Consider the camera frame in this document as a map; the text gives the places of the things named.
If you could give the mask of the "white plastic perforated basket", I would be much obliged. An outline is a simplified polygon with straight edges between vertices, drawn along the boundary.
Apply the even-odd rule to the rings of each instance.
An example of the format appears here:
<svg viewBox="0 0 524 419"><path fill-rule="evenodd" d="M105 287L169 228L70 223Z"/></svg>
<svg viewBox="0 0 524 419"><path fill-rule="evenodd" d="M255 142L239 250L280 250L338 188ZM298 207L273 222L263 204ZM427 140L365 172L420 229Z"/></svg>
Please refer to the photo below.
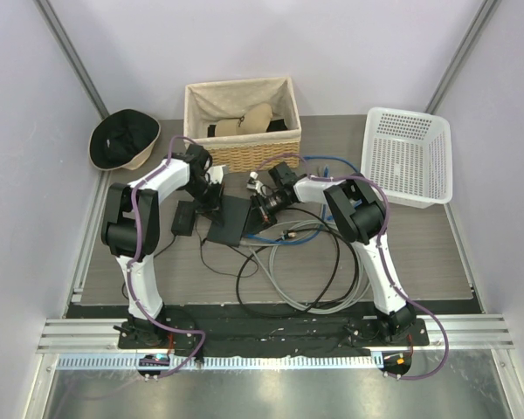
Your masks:
<svg viewBox="0 0 524 419"><path fill-rule="evenodd" d="M390 203L418 209L447 204L453 191L450 124L427 113L371 108L361 171Z"/></svg>

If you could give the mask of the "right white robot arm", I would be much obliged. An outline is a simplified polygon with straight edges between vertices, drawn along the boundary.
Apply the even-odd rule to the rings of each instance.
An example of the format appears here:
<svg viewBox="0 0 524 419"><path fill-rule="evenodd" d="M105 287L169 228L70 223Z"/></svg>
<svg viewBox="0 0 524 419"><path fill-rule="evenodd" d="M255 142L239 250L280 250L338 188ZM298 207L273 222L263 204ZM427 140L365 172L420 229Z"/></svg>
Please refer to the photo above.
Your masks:
<svg viewBox="0 0 524 419"><path fill-rule="evenodd" d="M364 175L340 177L296 175L285 162L269 170L274 182L267 189L256 172L250 173L248 232L259 233L277 223L278 212L298 203L323 204L330 210L339 234L352 244L362 261L374 297L377 334L395 345L415 324L416 313L400 284L387 240L390 204L381 188Z"/></svg>

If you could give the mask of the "wicker basket with liner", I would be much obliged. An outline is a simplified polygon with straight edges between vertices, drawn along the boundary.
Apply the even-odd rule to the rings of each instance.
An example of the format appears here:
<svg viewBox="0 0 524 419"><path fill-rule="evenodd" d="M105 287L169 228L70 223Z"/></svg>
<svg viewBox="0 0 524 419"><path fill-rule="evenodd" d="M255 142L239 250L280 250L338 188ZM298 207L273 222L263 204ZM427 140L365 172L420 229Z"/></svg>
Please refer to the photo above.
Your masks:
<svg viewBox="0 0 524 419"><path fill-rule="evenodd" d="M274 77L189 84L183 133L231 172L248 172L275 155L295 167L302 128L293 81Z"/></svg>

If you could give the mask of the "black network switch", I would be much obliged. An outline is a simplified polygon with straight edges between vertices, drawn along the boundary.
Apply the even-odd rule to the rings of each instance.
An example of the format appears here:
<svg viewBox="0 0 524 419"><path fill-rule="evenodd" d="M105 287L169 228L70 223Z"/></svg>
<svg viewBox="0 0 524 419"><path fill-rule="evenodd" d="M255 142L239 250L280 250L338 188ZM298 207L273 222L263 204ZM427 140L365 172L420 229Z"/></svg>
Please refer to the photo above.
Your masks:
<svg viewBox="0 0 524 419"><path fill-rule="evenodd" d="M211 224L207 240L215 244L239 247L250 207L249 199L223 195L221 207L223 222Z"/></svg>

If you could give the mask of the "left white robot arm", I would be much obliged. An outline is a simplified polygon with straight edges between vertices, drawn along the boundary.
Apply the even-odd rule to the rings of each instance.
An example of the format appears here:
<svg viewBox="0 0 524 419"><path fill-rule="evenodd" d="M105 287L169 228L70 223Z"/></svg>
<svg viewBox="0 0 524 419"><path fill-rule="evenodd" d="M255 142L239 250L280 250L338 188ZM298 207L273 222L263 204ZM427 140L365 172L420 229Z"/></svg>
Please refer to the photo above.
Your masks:
<svg viewBox="0 0 524 419"><path fill-rule="evenodd" d="M193 198L194 210L221 225L223 177L223 168L213 165L210 153L191 144L183 153L170 152L141 178L114 183L107 191L101 241L115 256L124 276L128 325L148 347L161 347L173 331L164 323L164 304L155 278L160 205L177 190L184 190Z"/></svg>

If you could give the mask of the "black power adapter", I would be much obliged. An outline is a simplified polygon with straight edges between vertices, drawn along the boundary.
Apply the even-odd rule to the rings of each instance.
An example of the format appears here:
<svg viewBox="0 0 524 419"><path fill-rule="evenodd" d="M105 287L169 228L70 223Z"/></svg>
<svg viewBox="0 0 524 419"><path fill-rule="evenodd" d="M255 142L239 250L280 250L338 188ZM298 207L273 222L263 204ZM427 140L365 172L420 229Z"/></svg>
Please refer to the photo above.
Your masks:
<svg viewBox="0 0 524 419"><path fill-rule="evenodd" d="M171 233L175 237L190 237L194 229L196 217L196 205L194 202L179 201L171 224Z"/></svg>

